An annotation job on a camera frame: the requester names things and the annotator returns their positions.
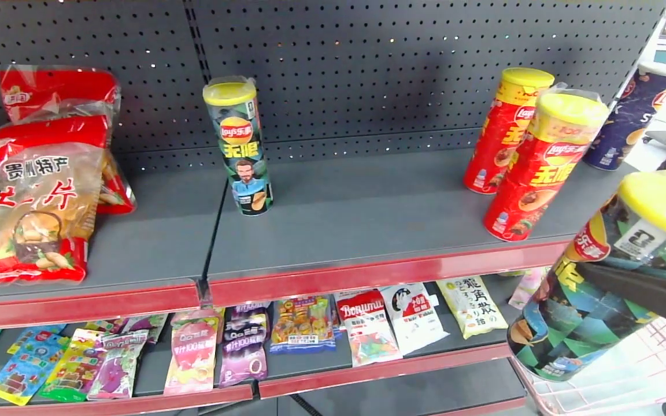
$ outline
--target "clear plastic wrap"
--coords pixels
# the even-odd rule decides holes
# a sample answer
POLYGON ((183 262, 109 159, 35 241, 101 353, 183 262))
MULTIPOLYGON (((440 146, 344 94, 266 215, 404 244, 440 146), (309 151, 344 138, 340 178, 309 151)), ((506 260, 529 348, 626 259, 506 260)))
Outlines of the clear plastic wrap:
POLYGON ((489 234, 507 242, 528 239, 607 116, 597 93, 568 90, 566 84, 540 92, 534 118, 484 215, 489 234))
POLYGON ((84 280, 108 135, 104 116, 0 128, 0 284, 84 280))
MULTIPOLYGON (((120 91, 117 79, 101 69, 61 65, 0 66, 0 93, 13 124, 104 115, 112 126, 120 111, 120 91)), ((97 213, 132 213, 135 195, 109 149, 105 151, 103 163, 97 213)))

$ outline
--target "lay's chip can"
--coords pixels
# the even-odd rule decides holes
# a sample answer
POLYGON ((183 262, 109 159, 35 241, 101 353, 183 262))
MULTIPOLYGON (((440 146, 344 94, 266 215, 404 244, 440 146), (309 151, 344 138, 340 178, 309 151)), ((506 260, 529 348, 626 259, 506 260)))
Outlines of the lay's chip can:
POLYGON ((242 76, 212 79, 202 90, 219 138, 233 200, 244 216, 266 213, 272 205, 256 85, 242 76))
POLYGON ((590 145, 584 161, 593 168, 616 170, 666 99, 666 64, 641 62, 616 108, 590 145))
POLYGON ((497 87, 482 132, 464 174, 464 186, 494 194, 534 116, 539 92, 552 86, 554 77, 534 68, 506 68, 497 87))

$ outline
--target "pegboard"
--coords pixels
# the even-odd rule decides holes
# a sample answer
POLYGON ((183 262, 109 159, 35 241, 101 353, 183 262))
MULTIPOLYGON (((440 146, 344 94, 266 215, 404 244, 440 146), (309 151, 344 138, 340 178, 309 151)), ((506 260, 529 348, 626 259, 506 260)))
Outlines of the pegboard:
POLYGON ((610 102, 666 0, 196 2, 209 73, 257 79, 267 143, 478 127, 500 71, 610 102))
MULTIPOLYGON (((182 0, 0 1, 0 64, 94 66, 122 87, 114 152, 216 144, 182 0)), ((0 98, 0 126, 7 122, 0 98)))

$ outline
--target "purple candy packet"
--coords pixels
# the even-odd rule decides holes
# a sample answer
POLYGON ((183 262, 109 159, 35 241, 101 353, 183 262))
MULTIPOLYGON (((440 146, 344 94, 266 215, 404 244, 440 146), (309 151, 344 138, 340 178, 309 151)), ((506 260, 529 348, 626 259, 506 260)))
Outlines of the purple candy packet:
POLYGON ((266 335, 261 332, 223 343, 220 387, 238 384, 249 377, 259 381, 267 378, 265 339, 266 335))
POLYGON ((102 348, 106 355, 87 400, 131 398, 138 358, 146 341, 147 329, 103 337, 102 348))

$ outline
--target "bonumi candy bag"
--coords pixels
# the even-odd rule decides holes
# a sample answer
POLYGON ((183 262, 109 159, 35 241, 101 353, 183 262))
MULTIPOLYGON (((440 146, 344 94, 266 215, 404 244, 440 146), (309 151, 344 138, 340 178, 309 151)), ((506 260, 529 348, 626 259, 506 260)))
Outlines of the bonumi candy bag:
POLYGON ((338 313, 346 325, 354 367, 402 358, 377 289, 336 293, 338 313))
POLYGON ((0 128, 0 284, 87 274, 105 116, 0 128))
POLYGON ((106 355, 89 390, 88 400, 132 397, 138 358, 146 340, 148 340, 146 329, 102 338, 102 348, 106 351, 106 355))

